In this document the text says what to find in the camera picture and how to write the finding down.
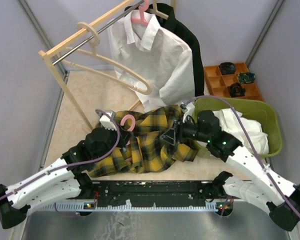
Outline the yellow black plaid shirt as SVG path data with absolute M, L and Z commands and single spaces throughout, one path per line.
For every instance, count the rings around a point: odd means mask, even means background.
M 157 173 L 167 170 L 175 162 L 192 162 L 198 150 L 190 141 L 173 146 L 160 139 L 175 120 L 183 117 L 177 105 L 160 107 L 146 113 L 118 111 L 114 120 L 119 124 L 126 115 L 132 115 L 136 124 L 126 150 L 116 147 L 106 158 L 98 161 L 88 170 L 91 178 L 115 175 L 118 173 Z

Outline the beige wooden hanger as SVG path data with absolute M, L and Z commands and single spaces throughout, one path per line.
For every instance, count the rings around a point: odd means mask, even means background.
M 113 80 L 113 81 L 115 81 L 115 82 L 117 82 L 117 83 L 119 83 L 119 84 L 121 84 L 121 85 L 123 85 L 127 88 L 130 88 L 133 91 L 139 92 L 143 95 L 149 95 L 152 92 L 152 86 L 141 75 L 139 75 L 138 73 L 134 72 L 133 70 L 131 70 L 130 68 L 124 66 L 123 64 L 121 64 L 119 62 L 114 61 L 114 60 L 112 60 L 108 57 L 102 56 L 102 55 L 97 53 L 96 46 L 98 46 L 99 43 L 100 43 L 100 37 L 99 37 L 99 34 L 96 32 L 96 30 L 89 23 L 79 22 L 76 27 L 77 27 L 78 30 L 80 30 L 80 29 L 87 30 L 89 33 L 91 33 L 92 37 L 96 37 L 96 40 L 93 40 L 92 43 L 89 43 L 91 51 L 78 49 L 78 50 L 75 50 L 75 52 L 77 52 L 79 54 L 89 56 L 89 57 L 92 57 L 92 58 L 102 60 L 102 61 L 104 61 L 104 62 L 106 62 L 110 65 L 113 65 L 114 67 L 117 67 L 117 68 L 123 70 L 125 73 L 128 73 L 129 75 L 134 77 L 138 82 L 145 85 L 146 89 L 138 88 L 138 87 L 134 86 L 133 84 L 131 84 L 129 82 L 123 81 L 123 80 L 118 79 L 118 78 L 116 78 L 112 75 L 101 72 L 99 70 L 95 70 L 93 68 L 90 68 L 90 67 L 82 65 L 82 64 L 70 62 L 70 61 L 65 60 L 65 59 L 61 61 L 62 63 L 66 64 L 66 65 L 69 65 L 69 66 L 72 66 L 72 67 L 75 67 L 75 68 L 78 68 L 80 70 L 85 70 L 85 71 L 88 71 L 90 73 L 93 73 L 93 74 L 100 75 L 100 76 L 103 76 L 105 78 L 111 79 L 111 80 Z

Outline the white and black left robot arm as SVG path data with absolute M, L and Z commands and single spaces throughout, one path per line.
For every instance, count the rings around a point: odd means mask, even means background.
M 0 223 L 4 230 L 22 223 L 39 209 L 65 199 L 87 199 L 94 186 L 86 171 L 114 151 L 125 147 L 131 131 L 94 129 L 47 168 L 19 183 L 0 184 Z

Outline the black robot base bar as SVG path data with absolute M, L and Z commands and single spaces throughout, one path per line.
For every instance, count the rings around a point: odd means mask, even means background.
M 219 212 L 216 200 L 226 198 L 215 181 L 94 181 L 76 197 L 89 210 L 210 211 Z

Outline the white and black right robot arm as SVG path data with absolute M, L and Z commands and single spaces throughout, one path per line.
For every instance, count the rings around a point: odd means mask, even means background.
M 263 210 L 285 231 L 292 231 L 300 222 L 300 184 L 285 179 L 260 163 L 241 141 L 221 129 L 219 119 L 212 111 L 199 112 L 195 123 L 188 119 L 174 121 L 160 139 L 173 146 L 187 140 L 205 143 L 214 157 L 251 179 L 251 182 L 245 182 L 228 172 L 220 173 L 213 185 L 217 197 L 229 195 L 240 198 Z

